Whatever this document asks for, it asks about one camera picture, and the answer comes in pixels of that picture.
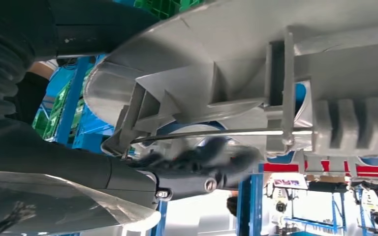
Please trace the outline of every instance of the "blue steel frame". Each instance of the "blue steel frame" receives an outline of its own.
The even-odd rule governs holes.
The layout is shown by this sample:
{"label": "blue steel frame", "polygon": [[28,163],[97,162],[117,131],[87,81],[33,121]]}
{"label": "blue steel frame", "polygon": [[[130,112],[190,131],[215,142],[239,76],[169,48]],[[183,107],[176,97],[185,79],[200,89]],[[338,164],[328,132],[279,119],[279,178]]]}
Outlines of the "blue steel frame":
{"label": "blue steel frame", "polygon": [[264,164],[238,187],[237,236],[259,236],[262,226]]}
{"label": "blue steel frame", "polygon": [[[332,230],[334,234],[337,234],[338,230],[342,229],[343,230],[343,235],[345,235],[345,233],[347,231],[347,225],[346,225],[346,215],[345,215],[345,207],[344,207],[344,193],[340,194],[340,198],[341,198],[341,209],[342,209],[342,211],[340,211],[340,209],[338,208],[337,203],[334,200],[334,194],[332,194],[332,200],[331,200],[332,214],[333,214],[332,224],[322,223],[322,222],[318,222],[318,221],[314,221],[314,220],[309,220],[309,219],[303,219],[303,218],[294,217],[293,216],[293,214],[294,214],[294,212],[293,212],[293,204],[292,204],[292,216],[290,218],[285,218],[285,220],[287,220],[287,221],[293,221],[293,222],[298,222],[298,223],[302,223],[302,224],[306,224],[306,225],[312,225],[312,226],[316,226],[316,227],[320,227],[320,228],[329,229],[329,230]],[[342,223],[343,223],[342,226],[338,226],[337,225],[337,210],[338,210],[338,212],[339,212],[339,214],[340,214],[340,216],[342,218]]]}
{"label": "blue steel frame", "polygon": [[150,230],[150,236],[163,236],[166,227],[167,202],[160,202],[157,208],[161,213],[160,222]]}
{"label": "blue steel frame", "polygon": [[366,220],[365,220],[365,215],[364,215],[364,210],[363,210],[363,205],[361,204],[363,196],[363,189],[359,189],[359,200],[360,200],[360,223],[361,223],[361,229],[363,231],[363,236],[367,236],[367,229],[366,229]]}
{"label": "blue steel frame", "polygon": [[67,145],[74,114],[76,112],[76,106],[79,102],[80,92],[82,91],[83,79],[88,70],[88,64],[89,57],[79,58],[77,60],[77,68],[71,80],[66,104],[62,111],[62,117],[55,134],[55,141],[58,143]]}

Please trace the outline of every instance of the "stacked crate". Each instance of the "stacked crate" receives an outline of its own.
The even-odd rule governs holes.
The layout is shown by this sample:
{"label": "stacked crate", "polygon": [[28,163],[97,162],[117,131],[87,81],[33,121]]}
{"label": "stacked crate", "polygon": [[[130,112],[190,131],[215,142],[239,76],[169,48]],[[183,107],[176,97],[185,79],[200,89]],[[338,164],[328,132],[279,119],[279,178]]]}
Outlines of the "stacked crate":
{"label": "stacked crate", "polygon": [[135,0],[134,6],[146,9],[164,20],[202,2],[203,0]]}

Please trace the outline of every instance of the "blue metal column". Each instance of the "blue metal column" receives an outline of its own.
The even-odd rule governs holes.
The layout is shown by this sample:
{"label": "blue metal column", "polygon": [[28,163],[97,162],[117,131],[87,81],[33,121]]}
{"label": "blue metal column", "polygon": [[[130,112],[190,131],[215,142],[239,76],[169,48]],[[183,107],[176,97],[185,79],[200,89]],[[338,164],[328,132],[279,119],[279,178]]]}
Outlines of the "blue metal column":
{"label": "blue metal column", "polygon": [[164,235],[164,229],[166,227],[167,202],[160,202],[158,205],[158,211],[161,213],[161,219],[160,222],[150,230],[150,236]]}
{"label": "blue metal column", "polygon": [[336,203],[335,203],[335,199],[334,199],[334,194],[331,194],[331,206],[332,206],[332,212],[333,212],[333,230],[334,230],[334,234],[336,235],[337,232],[338,232],[338,227],[337,227],[337,212],[336,212]]}
{"label": "blue metal column", "polygon": [[362,236],[367,235],[367,229],[366,229],[366,221],[365,221],[365,215],[364,215],[364,210],[363,210],[363,205],[362,205],[362,197],[363,197],[363,189],[359,189],[359,201],[360,201],[360,221],[361,221],[361,229],[363,231]]}
{"label": "blue metal column", "polygon": [[344,193],[340,193],[340,199],[341,199],[341,217],[343,220],[343,235],[346,235],[347,222],[346,222],[346,209],[344,207]]}
{"label": "blue metal column", "polygon": [[249,235],[251,177],[238,185],[237,236]]}
{"label": "blue metal column", "polygon": [[252,175],[250,194],[250,236],[261,235],[264,164],[258,165],[258,174]]}
{"label": "blue metal column", "polygon": [[83,79],[88,70],[89,57],[79,58],[77,68],[71,80],[70,89],[67,93],[66,104],[64,106],[59,126],[56,130],[55,141],[66,145],[71,125],[73,123],[76,106],[79,102],[80,92],[82,91]]}

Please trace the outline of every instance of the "metal beam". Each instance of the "metal beam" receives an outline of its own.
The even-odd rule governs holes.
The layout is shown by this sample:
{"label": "metal beam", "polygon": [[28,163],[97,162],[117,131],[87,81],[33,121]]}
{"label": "metal beam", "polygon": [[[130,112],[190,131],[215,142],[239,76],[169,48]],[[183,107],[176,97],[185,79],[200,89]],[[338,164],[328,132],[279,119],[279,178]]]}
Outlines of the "metal beam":
{"label": "metal beam", "polygon": [[263,202],[263,180],[264,164],[258,165],[258,174],[251,176],[250,192],[250,236],[261,235],[262,226],[262,202]]}
{"label": "metal beam", "polygon": [[249,235],[251,177],[238,185],[237,236]]}
{"label": "metal beam", "polygon": [[160,202],[157,209],[161,213],[161,219],[160,222],[150,230],[150,236],[164,235],[164,229],[166,226],[167,202]]}
{"label": "metal beam", "polygon": [[[210,130],[198,131],[188,133],[176,133],[149,136],[145,138],[135,139],[132,144],[150,142],[157,140],[178,139],[178,138],[200,138],[200,137],[214,137],[214,136],[254,136],[254,135],[282,135],[283,131],[280,128],[256,128],[256,129],[233,129],[233,130]],[[296,127],[293,129],[292,135],[306,135],[312,134],[312,127]]]}
{"label": "metal beam", "polygon": [[66,104],[62,111],[59,126],[55,134],[55,141],[66,145],[70,129],[73,123],[76,106],[79,102],[80,92],[82,91],[83,79],[85,78],[86,71],[88,70],[89,57],[79,58],[77,60],[76,71],[71,80],[70,89],[67,92]]}

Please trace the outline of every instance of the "workshop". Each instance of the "workshop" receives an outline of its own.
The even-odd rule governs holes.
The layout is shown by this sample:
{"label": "workshop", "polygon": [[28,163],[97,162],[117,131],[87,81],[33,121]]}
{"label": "workshop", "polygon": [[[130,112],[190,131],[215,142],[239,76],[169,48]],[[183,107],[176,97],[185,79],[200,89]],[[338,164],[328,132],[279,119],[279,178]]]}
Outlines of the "workshop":
{"label": "workshop", "polygon": [[378,0],[0,0],[0,236],[378,236]]}

